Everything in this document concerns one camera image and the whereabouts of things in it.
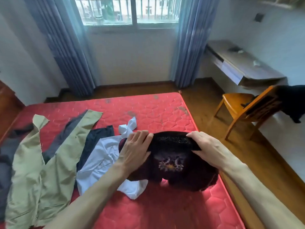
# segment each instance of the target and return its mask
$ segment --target desk top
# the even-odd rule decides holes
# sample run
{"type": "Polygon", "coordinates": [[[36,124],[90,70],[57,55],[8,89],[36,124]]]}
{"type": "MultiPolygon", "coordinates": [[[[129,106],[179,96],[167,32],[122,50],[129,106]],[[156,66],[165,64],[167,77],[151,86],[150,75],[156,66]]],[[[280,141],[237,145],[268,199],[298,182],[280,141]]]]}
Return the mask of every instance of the desk top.
{"type": "Polygon", "coordinates": [[[285,78],[282,73],[272,69],[246,51],[243,53],[228,51],[229,48],[236,46],[228,40],[208,41],[208,46],[224,61],[239,70],[247,79],[279,80],[285,78]],[[254,61],[259,62],[260,66],[254,66],[254,61]]]}

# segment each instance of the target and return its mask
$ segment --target wall-mounted desk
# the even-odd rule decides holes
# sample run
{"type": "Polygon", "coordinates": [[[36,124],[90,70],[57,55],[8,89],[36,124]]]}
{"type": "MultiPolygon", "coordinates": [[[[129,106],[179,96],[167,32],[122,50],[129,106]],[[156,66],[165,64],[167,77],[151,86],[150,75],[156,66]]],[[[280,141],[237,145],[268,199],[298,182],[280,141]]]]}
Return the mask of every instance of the wall-mounted desk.
{"type": "Polygon", "coordinates": [[[228,40],[208,41],[206,53],[212,62],[237,85],[248,88],[270,86],[286,78],[246,51],[242,53],[229,51],[235,46],[228,40]]]}

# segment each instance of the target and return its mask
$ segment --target person's left arm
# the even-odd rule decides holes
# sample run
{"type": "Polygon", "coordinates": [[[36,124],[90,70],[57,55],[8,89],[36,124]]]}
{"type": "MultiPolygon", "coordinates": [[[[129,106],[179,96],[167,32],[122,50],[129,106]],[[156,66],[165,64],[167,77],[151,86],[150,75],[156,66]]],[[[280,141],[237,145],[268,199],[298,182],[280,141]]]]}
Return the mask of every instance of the person's left arm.
{"type": "Polygon", "coordinates": [[[113,166],[44,229],[92,228],[113,193],[145,162],[152,138],[153,134],[146,130],[130,134],[113,166]]]}

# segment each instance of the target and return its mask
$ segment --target black wall switch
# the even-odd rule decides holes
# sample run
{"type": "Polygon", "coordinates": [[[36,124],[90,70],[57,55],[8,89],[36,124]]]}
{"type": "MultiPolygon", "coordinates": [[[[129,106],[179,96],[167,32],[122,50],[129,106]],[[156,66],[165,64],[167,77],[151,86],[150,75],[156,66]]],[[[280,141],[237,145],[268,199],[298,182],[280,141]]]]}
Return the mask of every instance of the black wall switch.
{"type": "Polygon", "coordinates": [[[258,13],[258,14],[255,16],[254,21],[256,21],[256,22],[258,22],[258,23],[261,23],[262,20],[263,20],[263,18],[264,18],[264,16],[265,16],[264,14],[258,13]]]}

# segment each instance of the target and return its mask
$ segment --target quilted mattress fabric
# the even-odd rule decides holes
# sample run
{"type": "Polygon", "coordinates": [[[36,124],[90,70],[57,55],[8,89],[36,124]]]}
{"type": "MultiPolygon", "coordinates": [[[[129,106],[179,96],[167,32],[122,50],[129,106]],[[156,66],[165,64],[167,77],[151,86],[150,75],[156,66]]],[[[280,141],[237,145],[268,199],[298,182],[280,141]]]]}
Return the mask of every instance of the quilted mattress fabric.
{"type": "MultiPolygon", "coordinates": [[[[113,125],[118,135],[118,126],[136,117],[137,130],[161,131],[197,130],[182,96],[179,93],[127,96],[110,99],[76,102],[35,104],[23,109],[14,123],[14,128],[23,127],[32,121],[34,114],[44,115],[50,122],[41,130],[42,151],[46,150],[66,123],[86,109],[104,114],[95,128],[113,125]]],[[[78,197],[74,190],[72,201],[78,197]]],[[[109,200],[96,229],[148,229],[148,228],[209,228],[242,229],[241,221],[219,177],[216,185],[204,192],[175,190],[161,184],[149,183],[136,200],[116,192],[109,200]]]]}

